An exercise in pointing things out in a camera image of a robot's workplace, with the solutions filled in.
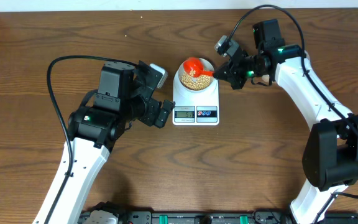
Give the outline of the red measuring scoop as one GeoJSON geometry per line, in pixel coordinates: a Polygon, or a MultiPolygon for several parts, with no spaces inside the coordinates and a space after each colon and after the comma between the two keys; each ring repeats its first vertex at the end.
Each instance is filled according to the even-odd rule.
{"type": "Polygon", "coordinates": [[[183,68],[186,73],[192,75],[194,78],[198,78],[202,75],[209,77],[213,76],[212,71],[207,71],[204,69],[204,66],[199,58],[188,58],[183,62],[183,68]]]}

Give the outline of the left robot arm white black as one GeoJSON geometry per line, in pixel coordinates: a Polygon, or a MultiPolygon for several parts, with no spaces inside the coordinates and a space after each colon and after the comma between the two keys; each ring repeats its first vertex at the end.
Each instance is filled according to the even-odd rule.
{"type": "Polygon", "coordinates": [[[156,64],[104,63],[99,87],[61,122],[66,139],[62,159],[34,223],[76,223],[96,176],[131,123],[165,126],[175,104],[152,95],[167,76],[156,64]]]}

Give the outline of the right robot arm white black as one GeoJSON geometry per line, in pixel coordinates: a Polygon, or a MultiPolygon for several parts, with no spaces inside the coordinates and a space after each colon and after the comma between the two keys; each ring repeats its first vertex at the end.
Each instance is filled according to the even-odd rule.
{"type": "Polygon", "coordinates": [[[293,223],[319,223],[336,197],[358,181],[358,115],[341,104],[315,74],[303,44],[285,43],[278,21],[253,26],[257,53],[249,55],[231,36],[215,45],[227,57],[213,74],[235,90],[268,76],[283,88],[307,122],[310,135],[302,157],[305,183],[290,204],[293,223]]]}

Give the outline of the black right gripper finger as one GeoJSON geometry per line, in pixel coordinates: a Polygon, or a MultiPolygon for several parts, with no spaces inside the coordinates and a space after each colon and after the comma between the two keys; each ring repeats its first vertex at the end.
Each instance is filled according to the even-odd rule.
{"type": "Polygon", "coordinates": [[[225,82],[229,81],[230,72],[227,72],[225,70],[218,70],[217,72],[213,73],[213,77],[217,80],[223,80],[225,82]]]}
{"type": "Polygon", "coordinates": [[[228,70],[228,62],[224,62],[222,65],[220,65],[219,67],[217,67],[215,70],[214,70],[214,75],[219,75],[219,74],[222,74],[222,73],[226,73],[228,70]]]}

